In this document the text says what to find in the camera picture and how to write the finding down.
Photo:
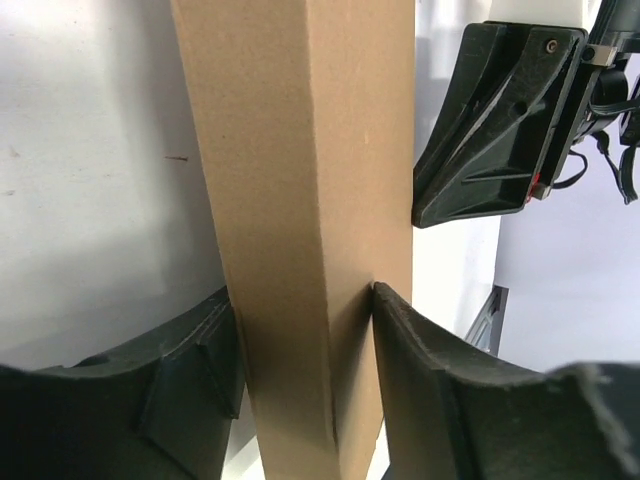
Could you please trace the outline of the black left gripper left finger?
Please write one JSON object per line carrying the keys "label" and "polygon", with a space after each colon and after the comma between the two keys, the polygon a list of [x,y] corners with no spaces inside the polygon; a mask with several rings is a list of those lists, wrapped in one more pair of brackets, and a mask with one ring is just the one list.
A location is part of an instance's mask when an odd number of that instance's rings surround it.
{"label": "black left gripper left finger", "polygon": [[222,289],[74,366],[3,366],[1,475],[217,479],[243,389],[234,312]]}

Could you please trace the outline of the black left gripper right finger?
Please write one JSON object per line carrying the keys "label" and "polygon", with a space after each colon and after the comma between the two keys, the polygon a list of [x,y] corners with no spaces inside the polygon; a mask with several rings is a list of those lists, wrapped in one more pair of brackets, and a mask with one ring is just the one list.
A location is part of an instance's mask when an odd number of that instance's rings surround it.
{"label": "black left gripper right finger", "polygon": [[639,367],[535,372],[372,289],[390,479],[635,479]]}

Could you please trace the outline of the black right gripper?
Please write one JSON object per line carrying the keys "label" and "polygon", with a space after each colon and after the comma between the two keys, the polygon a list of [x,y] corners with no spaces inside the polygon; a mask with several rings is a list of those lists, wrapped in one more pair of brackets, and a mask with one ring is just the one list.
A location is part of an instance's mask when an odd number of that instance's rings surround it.
{"label": "black right gripper", "polygon": [[[629,86],[625,69],[639,53],[639,3],[603,1],[586,40],[578,28],[466,26],[436,124],[413,170],[415,227],[521,210],[547,152],[547,185],[572,186],[588,167],[573,146],[589,137],[624,203],[638,199],[639,85]],[[580,158],[584,169],[560,181],[569,156]]]}

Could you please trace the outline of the cardboard box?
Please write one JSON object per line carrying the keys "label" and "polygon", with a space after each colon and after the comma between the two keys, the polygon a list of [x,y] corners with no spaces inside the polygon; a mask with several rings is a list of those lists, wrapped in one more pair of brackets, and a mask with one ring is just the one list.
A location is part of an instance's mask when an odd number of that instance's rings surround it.
{"label": "cardboard box", "polygon": [[371,286],[412,292],[411,1],[172,5],[264,473],[363,479]]}

